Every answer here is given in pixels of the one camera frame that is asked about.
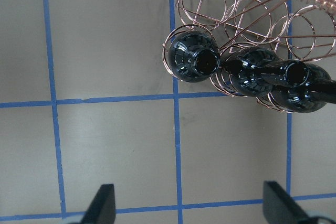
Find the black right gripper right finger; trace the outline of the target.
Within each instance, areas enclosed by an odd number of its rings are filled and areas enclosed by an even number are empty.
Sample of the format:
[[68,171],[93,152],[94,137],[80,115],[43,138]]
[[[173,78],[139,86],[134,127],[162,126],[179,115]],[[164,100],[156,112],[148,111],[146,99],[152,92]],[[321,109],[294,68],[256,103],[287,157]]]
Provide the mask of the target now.
[[313,223],[308,214],[276,181],[263,183],[263,215],[270,224]]

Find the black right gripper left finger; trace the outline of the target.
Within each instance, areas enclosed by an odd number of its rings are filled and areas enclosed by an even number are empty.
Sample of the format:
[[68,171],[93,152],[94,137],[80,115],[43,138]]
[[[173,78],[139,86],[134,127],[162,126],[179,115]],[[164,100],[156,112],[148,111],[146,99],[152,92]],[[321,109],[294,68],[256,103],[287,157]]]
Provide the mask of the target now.
[[100,186],[81,223],[110,223],[116,218],[114,184]]

